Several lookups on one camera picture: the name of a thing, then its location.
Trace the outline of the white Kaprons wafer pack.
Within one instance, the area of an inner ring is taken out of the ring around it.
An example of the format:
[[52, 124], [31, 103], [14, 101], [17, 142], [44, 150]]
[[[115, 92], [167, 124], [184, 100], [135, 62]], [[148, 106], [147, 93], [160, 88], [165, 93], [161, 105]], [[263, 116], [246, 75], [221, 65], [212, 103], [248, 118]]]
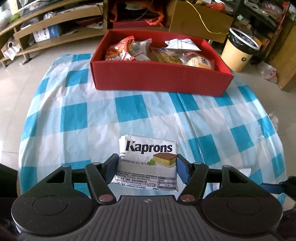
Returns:
[[177, 191], [178, 143], [124, 135], [112, 183], [135, 189]]

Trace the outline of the red Trolli gummy bag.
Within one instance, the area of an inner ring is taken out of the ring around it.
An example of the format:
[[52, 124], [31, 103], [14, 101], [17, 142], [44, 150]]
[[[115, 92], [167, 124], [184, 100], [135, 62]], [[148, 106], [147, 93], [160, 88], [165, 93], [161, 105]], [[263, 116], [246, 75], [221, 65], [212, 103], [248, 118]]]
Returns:
[[129, 36], [122, 39], [119, 43], [110, 46], [105, 54], [106, 61], [133, 61], [136, 57], [133, 56], [132, 46], [134, 37]]

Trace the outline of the silver duck gizzard snack pouch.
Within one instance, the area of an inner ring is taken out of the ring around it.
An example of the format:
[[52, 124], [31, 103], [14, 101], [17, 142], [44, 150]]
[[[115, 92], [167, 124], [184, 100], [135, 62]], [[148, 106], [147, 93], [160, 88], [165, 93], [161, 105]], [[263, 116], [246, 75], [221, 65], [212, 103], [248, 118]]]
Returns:
[[171, 39], [166, 40], [165, 44], [166, 49], [170, 50], [201, 51], [191, 39]]

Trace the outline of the silver white snack pouch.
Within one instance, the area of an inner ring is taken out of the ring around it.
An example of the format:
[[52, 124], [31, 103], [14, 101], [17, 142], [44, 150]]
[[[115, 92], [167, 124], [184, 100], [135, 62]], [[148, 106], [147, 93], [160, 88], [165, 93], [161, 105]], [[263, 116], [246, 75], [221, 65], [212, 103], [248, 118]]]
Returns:
[[135, 57], [136, 61], [150, 61], [148, 57], [148, 50], [152, 43], [152, 38], [144, 41], [134, 41], [132, 43], [132, 56]]

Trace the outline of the blue white checkered tablecloth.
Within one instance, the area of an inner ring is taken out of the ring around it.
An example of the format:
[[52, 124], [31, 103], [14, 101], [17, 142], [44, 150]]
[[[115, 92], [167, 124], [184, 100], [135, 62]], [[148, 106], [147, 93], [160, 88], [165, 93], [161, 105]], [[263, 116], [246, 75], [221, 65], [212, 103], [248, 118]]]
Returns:
[[283, 146], [253, 91], [234, 77], [221, 97], [100, 91], [90, 54], [64, 55], [42, 78], [21, 136], [21, 192], [69, 164], [82, 169], [119, 151], [131, 134], [175, 141], [189, 162], [248, 169], [257, 184], [286, 180]]

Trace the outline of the red cardboard box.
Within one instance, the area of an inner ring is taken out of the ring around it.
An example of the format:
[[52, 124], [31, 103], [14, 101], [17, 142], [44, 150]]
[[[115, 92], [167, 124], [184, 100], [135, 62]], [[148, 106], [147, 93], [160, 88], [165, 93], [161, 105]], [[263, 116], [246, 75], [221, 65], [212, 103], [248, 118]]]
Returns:
[[164, 47], [166, 40], [187, 38], [186, 35], [155, 30], [108, 30], [90, 61], [97, 90], [143, 90], [221, 96], [234, 77], [208, 42], [193, 36], [188, 38], [201, 49], [201, 54], [214, 61], [213, 70], [155, 61], [107, 61], [107, 49], [130, 36], [137, 41], [151, 38], [154, 48]]

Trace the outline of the steamed cake pack in box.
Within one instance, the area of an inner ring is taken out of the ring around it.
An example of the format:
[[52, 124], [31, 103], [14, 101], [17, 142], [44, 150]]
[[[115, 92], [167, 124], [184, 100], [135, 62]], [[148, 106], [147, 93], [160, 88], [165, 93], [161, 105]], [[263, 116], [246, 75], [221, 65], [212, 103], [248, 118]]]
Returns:
[[182, 57], [183, 64], [191, 67], [214, 70], [214, 62], [196, 52], [187, 52]]

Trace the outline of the white plastic bag on floor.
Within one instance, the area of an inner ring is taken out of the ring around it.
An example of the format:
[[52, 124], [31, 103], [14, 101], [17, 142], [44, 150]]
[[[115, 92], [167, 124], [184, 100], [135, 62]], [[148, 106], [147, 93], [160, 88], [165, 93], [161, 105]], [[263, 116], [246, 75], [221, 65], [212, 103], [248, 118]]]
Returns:
[[257, 71], [263, 79], [268, 80], [273, 83], [278, 82], [277, 70], [273, 66], [271, 66], [265, 62], [260, 62], [257, 65]]

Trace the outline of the orange snack bag in box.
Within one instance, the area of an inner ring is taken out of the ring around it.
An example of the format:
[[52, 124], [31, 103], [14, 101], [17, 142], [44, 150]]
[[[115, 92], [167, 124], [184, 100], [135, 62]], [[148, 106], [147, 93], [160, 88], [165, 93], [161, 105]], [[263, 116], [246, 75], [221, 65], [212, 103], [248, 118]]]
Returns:
[[150, 48], [148, 57], [151, 61], [182, 65], [182, 54], [166, 48]]

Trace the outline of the yellow trash bin black liner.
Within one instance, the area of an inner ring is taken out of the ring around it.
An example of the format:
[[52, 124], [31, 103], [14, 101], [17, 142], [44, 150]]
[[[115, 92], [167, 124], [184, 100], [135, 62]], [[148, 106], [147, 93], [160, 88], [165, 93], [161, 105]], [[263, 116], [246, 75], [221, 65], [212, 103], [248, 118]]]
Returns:
[[230, 28], [221, 59], [234, 72], [240, 72], [260, 50], [259, 44], [246, 33]]

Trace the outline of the blue white small box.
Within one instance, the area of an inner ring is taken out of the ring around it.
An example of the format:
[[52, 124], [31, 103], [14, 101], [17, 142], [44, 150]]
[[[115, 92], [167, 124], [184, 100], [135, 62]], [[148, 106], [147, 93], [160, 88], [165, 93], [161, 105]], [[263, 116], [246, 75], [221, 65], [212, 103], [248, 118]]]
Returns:
[[41, 30], [33, 32], [33, 36], [36, 42], [42, 42], [44, 40], [48, 40], [54, 37], [60, 37], [61, 34], [62, 31], [59, 25], [48, 26]]

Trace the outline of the wooden TV stand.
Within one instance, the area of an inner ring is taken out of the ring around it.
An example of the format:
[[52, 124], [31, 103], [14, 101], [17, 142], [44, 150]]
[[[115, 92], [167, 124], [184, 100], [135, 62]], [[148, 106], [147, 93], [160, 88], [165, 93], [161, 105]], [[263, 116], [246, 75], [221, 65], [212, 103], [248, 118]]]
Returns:
[[[1, 64], [17, 56], [24, 62], [30, 54], [54, 46], [103, 36], [114, 29], [108, 21], [110, 1], [7, 1], [1, 10]], [[196, 36], [222, 43], [234, 18], [224, 1], [157, 1], [163, 6], [165, 28], [158, 30]], [[33, 32], [59, 25], [62, 34], [36, 42]]]

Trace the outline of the black metal shelf rack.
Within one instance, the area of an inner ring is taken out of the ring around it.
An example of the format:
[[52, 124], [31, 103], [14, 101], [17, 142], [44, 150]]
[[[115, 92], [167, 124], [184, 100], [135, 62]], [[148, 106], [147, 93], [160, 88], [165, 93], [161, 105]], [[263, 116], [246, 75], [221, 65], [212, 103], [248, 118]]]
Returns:
[[232, 1], [232, 27], [267, 47], [280, 34], [285, 19], [295, 21], [295, 1]]

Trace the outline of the orange plastic bag in cabinet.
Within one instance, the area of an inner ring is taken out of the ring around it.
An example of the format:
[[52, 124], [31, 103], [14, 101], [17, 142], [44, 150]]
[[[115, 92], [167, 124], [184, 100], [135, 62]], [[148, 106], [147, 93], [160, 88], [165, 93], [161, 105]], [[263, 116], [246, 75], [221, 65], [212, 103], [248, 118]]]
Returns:
[[110, 1], [107, 18], [114, 29], [166, 27], [163, 6], [157, 1]]

